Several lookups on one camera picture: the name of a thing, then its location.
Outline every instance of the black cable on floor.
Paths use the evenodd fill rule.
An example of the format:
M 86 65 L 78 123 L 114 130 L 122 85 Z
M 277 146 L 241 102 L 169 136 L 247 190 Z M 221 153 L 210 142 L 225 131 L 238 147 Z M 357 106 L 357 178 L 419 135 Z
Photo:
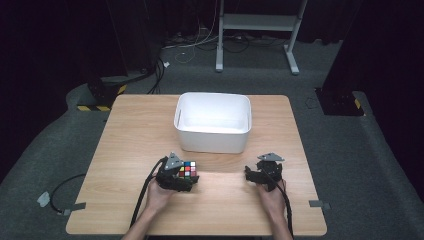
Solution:
M 147 92 L 147 94 L 160 94 L 160 81 L 163 78 L 163 75 L 165 75 L 165 66 L 163 64 L 162 59 L 158 59 L 156 62 L 156 68 L 155 68 L 155 75 L 156 75 L 156 83 L 153 85 L 153 87 Z
M 62 209 L 59 209 L 59 208 L 57 208 L 55 205 L 54 205 L 54 203 L 53 203 L 53 198 L 54 198 L 54 194 L 56 193 L 56 191 L 61 187 L 61 186 L 63 186 L 65 183 L 67 183 L 67 182 L 69 182 L 69 181 L 71 181 L 71 180 L 73 180 L 73 179 L 75 179 L 75 178 L 79 178 L 79 177 L 84 177 L 86 174 L 85 173 L 83 173 L 83 174 L 78 174 L 78 175 L 76 175 L 76 176 L 73 176 L 73 177 L 70 177 L 70 178 L 68 178 L 68 179 L 66 179 L 65 181 L 63 181 L 63 182 L 61 182 L 54 190 L 53 190 L 53 192 L 52 192 L 52 194 L 51 194 L 51 196 L 50 196 L 50 207 L 52 207 L 52 209 L 54 210 L 54 211 L 56 211 L 58 214 L 60 214 L 60 215 L 63 215 L 64 213 L 65 213 L 65 210 L 62 210 Z

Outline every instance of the cable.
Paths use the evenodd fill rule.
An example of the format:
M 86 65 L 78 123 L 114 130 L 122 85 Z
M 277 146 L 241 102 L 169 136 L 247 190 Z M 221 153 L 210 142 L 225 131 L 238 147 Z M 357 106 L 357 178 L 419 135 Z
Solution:
M 284 184 L 284 190 L 280 187 L 280 185 L 278 185 L 278 183 L 271 177 L 269 176 L 269 174 L 266 171 L 262 171 L 263 173 L 265 173 L 265 175 L 275 183 L 275 185 L 278 187 L 278 189 L 280 190 L 281 194 L 283 194 L 283 198 L 284 198 L 284 202 L 286 203 L 286 207 L 287 207 L 287 225 L 290 231 L 290 234 L 292 235 L 292 237 L 294 237 L 293 235 L 293 223 L 292 223 L 292 210 L 291 210 L 291 206 L 290 206 L 290 200 L 289 197 L 286 194 L 286 184 L 283 181 Z
M 218 6 L 218 0 L 215 0 L 215 12 L 214 12 L 214 16 L 213 16 L 212 27 L 211 27 L 208 35 L 203 40 L 201 40 L 200 42 L 197 42 L 198 41 L 198 38 L 200 36 L 200 30 L 199 30 L 198 35 L 197 35 L 197 38 L 196 38 L 196 41 L 195 41 L 194 44 L 166 46 L 166 47 L 163 47 L 162 49 L 175 48 L 175 47 L 194 47 L 194 46 L 197 46 L 197 45 L 200 45 L 200 44 L 203 44 L 203 43 L 207 43 L 207 42 L 213 41 L 214 39 L 218 38 L 218 36 L 214 36 L 213 38 L 209 39 L 209 37 L 212 34 L 213 28 L 215 26 L 217 6 Z M 197 21 L 198 21 L 198 25 L 199 25 L 199 29 L 200 29 L 200 23 L 199 23 L 199 17 L 198 16 L 197 16 Z
M 60 215 L 64 215 L 64 213 L 65 213 L 65 210 L 61 210 L 61 209 L 59 209 L 59 208 L 57 208 L 55 205 L 54 205 L 54 203 L 53 203 L 53 197 L 54 197 L 54 194 L 56 193 L 56 191 L 61 187 L 61 186 L 63 186 L 65 183 L 67 183 L 67 182 L 69 182 L 69 181 L 71 181 L 71 180 L 73 180 L 73 179 L 75 179 L 75 178 L 78 178 L 78 177 L 84 177 L 86 174 L 85 173 L 83 173 L 83 174 L 79 174 L 79 175 L 76 175 L 76 176 L 73 176 L 73 177 L 70 177 L 70 178 L 68 178 L 68 179 L 66 179 L 65 181 L 63 181 L 63 182 L 61 182 L 54 190 L 53 190 L 53 192 L 52 192 L 52 195 L 50 196 L 50 207 L 52 207 L 52 209 L 54 210 L 54 211 L 56 211 L 56 212 L 58 212 L 58 214 L 60 214 Z
M 175 55 L 174 56 L 174 59 L 175 59 L 175 61 L 177 61 L 177 62 L 179 62 L 179 63 L 188 63 L 188 62 L 190 62 L 191 60 L 193 60 L 194 59 L 194 57 L 196 56 L 196 52 L 194 51 L 195 50 L 195 46 L 196 46 L 196 44 L 197 44 L 197 41 L 199 40 L 199 37 L 200 37 L 200 21 L 199 21 L 199 16 L 197 16 L 197 25 L 198 25 L 198 27 L 199 27 L 199 29 L 198 29 L 198 34 L 197 34 L 197 37 L 196 37 L 196 41 L 194 41 L 194 44 L 192 45 L 193 47 L 192 47 L 192 52 L 193 52 L 193 55 L 188 59 L 188 60 L 185 60 L 185 61 L 181 61 L 181 60 L 178 60 L 178 56 L 182 56 L 182 55 L 185 55 L 185 53 L 179 53 L 179 54 L 177 54 L 177 55 Z
M 169 45 L 169 46 L 165 46 L 165 47 L 163 47 L 162 49 L 170 49 L 170 48 L 177 48 L 177 47 L 192 47 L 192 46 L 198 46 L 198 45 L 202 45 L 202 44 L 204 44 L 204 43 L 209 43 L 209 42 L 212 42 L 212 41 L 214 41 L 215 39 L 217 39 L 218 38 L 218 36 L 213 36 L 212 38 L 210 38 L 210 39 L 208 39 L 210 37 L 210 34 L 208 35 L 208 37 L 205 37 L 205 38 L 203 38 L 200 42 L 198 42 L 198 43 L 194 43 L 193 41 L 191 41 L 191 40 L 186 40 L 185 39 L 185 43 L 189 43 L 188 45 L 181 45 L 181 44 L 178 44 L 178 45 Z
M 165 66 L 163 64 L 162 59 L 158 58 L 158 61 L 156 62 L 155 66 L 155 75 L 156 75 L 156 83 L 153 85 L 153 87 L 147 92 L 147 94 L 159 94 L 160 93 L 160 86 L 159 83 L 163 78 L 163 75 L 165 75 Z
M 236 39 L 235 41 L 233 40 L 233 42 L 242 43 L 242 44 L 244 43 L 244 41 L 243 41 L 243 39 L 244 39 L 247 44 L 246 44 L 246 46 L 244 48 L 242 48 L 241 50 L 237 50 L 237 51 L 229 50 L 228 48 L 223 47 L 223 49 L 225 51 L 227 51 L 227 52 L 230 52 L 230 53 L 242 53 L 242 52 L 246 51 L 246 49 L 248 49 L 249 46 L 250 46 L 250 41 L 249 41 L 249 39 L 244 34 L 242 34 L 241 36 L 233 36 L 230 39 Z
M 147 187 L 149 186 L 149 182 L 150 182 L 150 180 L 152 180 L 152 179 L 154 178 L 153 173 L 155 172 L 155 170 L 156 170 L 156 168 L 159 166 L 159 164 L 160 164 L 160 163 L 164 163 L 165 161 L 166 161 L 166 158 L 162 158 L 162 159 L 160 159 L 160 160 L 156 163 L 156 165 L 153 167 L 152 171 L 151 171 L 151 172 L 150 172 L 150 174 L 147 176 L 146 180 L 144 181 L 143 188 L 141 189 L 140 196 L 138 197 L 138 201 L 137 201 L 137 204 L 136 204 L 136 206 L 135 206 L 134 213 L 133 213 L 133 216 L 132 216 L 132 219 L 131 219 L 130 228 L 131 228 L 131 226 L 135 223 L 135 221 L 137 220 L 138 211 L 139 211 L 139 209 L 140 209 L 141 202 L 143 201 L 144 194 L 145 194 L 145 193 L 146 193 L 146 191 L 147 191 Z
M 264 41 L 264 40 L 270 40 L 271 42 L 270 43 L 254 43 L 253 42 L 253 41 Z M 280 38 L 273 38 L 273 39 L 256 38 L 256 39 L 250 40 L 250 45 L 254 47 L 273 47 L 278 45 L 284 45 L 287 42 L 287 40 L 288 39 L 280 39 Z
M 216 50 L 216 48 L 217 48 L 216 43 L 217 43 L 217 42 L 213 42 L 212 48 L 208 48 L 208 49 L 206 49 L 206 48 L 201 48 L 200 46 L 206 46 L 206 45 L 211 45 L 211 44 L 204 43 L 204 44 L 201 44 L 201 45 L 197 45 L 196 47 L 197 47 L 198 49 L 200 49 L 200 50 L 203 50 L 203 51 L 214 51 L 214 50 Z

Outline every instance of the human hand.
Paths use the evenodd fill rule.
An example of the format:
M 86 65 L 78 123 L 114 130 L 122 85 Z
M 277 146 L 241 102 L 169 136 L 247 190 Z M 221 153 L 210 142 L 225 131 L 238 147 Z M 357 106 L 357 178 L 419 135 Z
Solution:
M 286 181 L 280 180 L 278 182 L 278 185 L 283 190 L 285 190 Z M 264 208 L 266 214 L 269 217 L 275 217 L 275 215 L 284 216 L 284 209 L 286 208 L 286 203 L 278 187 L 274 188 L 270 192 L 268 192 L 265 186 L 263 186 L 262 184 L 257 183 L 256 187 L 259 192 L 262 207 Z
M 285 191 L 286 181 L 280 180 L 278 186 Z M 293 239 L 288 228 L 286 218 L 284 217 L 284 210 L 286 202 L 284 201 L 283 194 L 277 187 L 270 192 L 267 192 L 265 187 L 261 184 L 256 184 L 261 199 L 262 207 L 264 208 L 270 220 L 272 235 L 275 240 L 290 240 Z
M 147 189 L 145 210 L 153 211 L 154 213 L 161 212 L 176 192 L 175 190 L 161 188 L 156 179 L 152 179 Z
M 174 190 L 161 188 L 156 179 L 150 180 L 147 188 L 146 206 L 137 221 L 122 237 L 122 240 L 144 239 L 150 224 L 158 213 L 166 207 L 169 199 L 176 192 L 177 191 Z

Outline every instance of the yellow and black tape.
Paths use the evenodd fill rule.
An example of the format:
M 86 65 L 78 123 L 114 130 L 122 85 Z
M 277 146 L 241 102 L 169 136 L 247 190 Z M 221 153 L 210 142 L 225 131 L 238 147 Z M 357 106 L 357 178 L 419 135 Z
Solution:
M 118 91 L 116 92 L 116 96 L 121 95 L 124 93 L 125 89 L 127 88 L 127 85 L 122 85 Z M 78 105 L 78 110 L 90 112 L 90 111 L 102 111 L 107 112 L 112 109 L 112 106 L 106 106 L 106 105 Z
M 119 90 L 118 90 L 118 95 L 123 94 L 125 89 L 127 89 L 127 85 L 123 85 L 122 87 L 120 87 Z
M 355 98 L 355 106 L 357 109 L 361 108 L 361 103 L 359 103 L 358 99 Z
M 79 105 L 77 106 L 78 110 L 80 111 L 85 111 L 85 112 L 89 112 L 89 111 L 102 111 L 102 112 L 107 112 L 111 110 L 111 107 L 109 106 L 96 106 L 96 105 Z

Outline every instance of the white container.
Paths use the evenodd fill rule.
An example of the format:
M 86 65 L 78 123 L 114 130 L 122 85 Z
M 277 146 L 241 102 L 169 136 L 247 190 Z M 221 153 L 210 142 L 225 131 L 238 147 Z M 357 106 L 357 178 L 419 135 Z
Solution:
M 249 98 L 189 92 L 180 96 L 174 126 L 186 151 L 241 153 L 252 128 Z

